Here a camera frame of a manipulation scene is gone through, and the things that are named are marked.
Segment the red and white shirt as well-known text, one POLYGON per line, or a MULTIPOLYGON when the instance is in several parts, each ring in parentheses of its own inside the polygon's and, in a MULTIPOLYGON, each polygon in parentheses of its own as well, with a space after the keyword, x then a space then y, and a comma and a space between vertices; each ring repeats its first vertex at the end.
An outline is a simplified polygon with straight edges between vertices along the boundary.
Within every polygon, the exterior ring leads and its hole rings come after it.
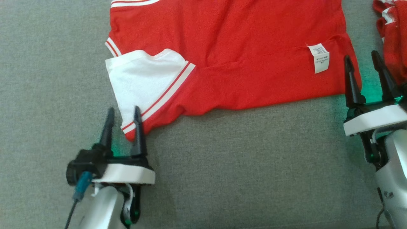
POLYGON ((345 93, 362 85, 341 0, 112 0, 108 76, 134 140, 179 116, 345 93))

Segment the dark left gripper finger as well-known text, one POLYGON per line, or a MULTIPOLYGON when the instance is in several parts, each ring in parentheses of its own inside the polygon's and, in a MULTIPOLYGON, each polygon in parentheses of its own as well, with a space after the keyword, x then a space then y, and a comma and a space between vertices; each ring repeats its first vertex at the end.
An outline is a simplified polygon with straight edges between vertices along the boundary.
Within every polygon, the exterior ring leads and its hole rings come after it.
POLYGON ((144 135, 143 129, 143 121, 141 118, 141 110, 138 106, 135 106, 134 110, 134 124, 135 124, 135 135, 133 144, 131 147, 130 155, 132 157, 142 157, 147 156, 147 146, 146 146, 146 139, 144 135))
POLYGON ((111 150, 114 116, 115 116, 114 108, 110 107, 107 113, 106 121, 99 141, 100 149, 103 149, 104 151, 111 150))

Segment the red shorts with white stripes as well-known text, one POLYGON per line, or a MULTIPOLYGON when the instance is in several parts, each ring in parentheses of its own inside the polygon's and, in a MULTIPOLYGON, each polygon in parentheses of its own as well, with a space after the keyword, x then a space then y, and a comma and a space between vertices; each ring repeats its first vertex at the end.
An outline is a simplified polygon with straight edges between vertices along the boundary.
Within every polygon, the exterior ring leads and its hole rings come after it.
POLYGON ((385 65, 398 84, 407 84, 407 0, 373 0, 385 65))

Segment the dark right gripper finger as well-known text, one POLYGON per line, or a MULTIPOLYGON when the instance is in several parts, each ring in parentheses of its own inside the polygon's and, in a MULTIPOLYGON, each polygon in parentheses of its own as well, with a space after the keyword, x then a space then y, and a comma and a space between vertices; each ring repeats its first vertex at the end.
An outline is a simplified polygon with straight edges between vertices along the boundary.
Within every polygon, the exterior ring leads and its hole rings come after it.
POLYGON ((373 50, 371 52, 371 57, 380 80, 382 90, 381 100, 383 102, 395 101, 395 99, 402 96, 398 84, 396 83, 388 67, 385 65, 385 62, 378 51, 373 50))
POLYGON ((344 57, 346 107, 356 108, 366 103, 355 77, 355 69, 349 55, 344 57))

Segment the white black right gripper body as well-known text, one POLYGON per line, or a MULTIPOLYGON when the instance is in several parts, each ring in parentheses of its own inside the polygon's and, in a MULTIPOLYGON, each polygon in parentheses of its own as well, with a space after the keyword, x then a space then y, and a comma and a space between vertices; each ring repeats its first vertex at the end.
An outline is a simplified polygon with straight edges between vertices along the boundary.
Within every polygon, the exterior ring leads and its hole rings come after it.
POLYGON ((343 128, 346 136, 352 136, 406 121, 407 113, 395 101, 377 101, 348 108, 343 128))

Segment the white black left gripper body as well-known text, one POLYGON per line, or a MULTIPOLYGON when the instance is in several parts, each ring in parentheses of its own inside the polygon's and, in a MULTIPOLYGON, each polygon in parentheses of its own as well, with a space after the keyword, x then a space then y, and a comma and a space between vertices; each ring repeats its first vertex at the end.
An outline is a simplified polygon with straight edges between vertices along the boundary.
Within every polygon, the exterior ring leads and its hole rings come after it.
POLYGON ((107 160, 108 165, 101 178, 93 183, 154 185, 156 174, 146 156, 115 157, 107 160))

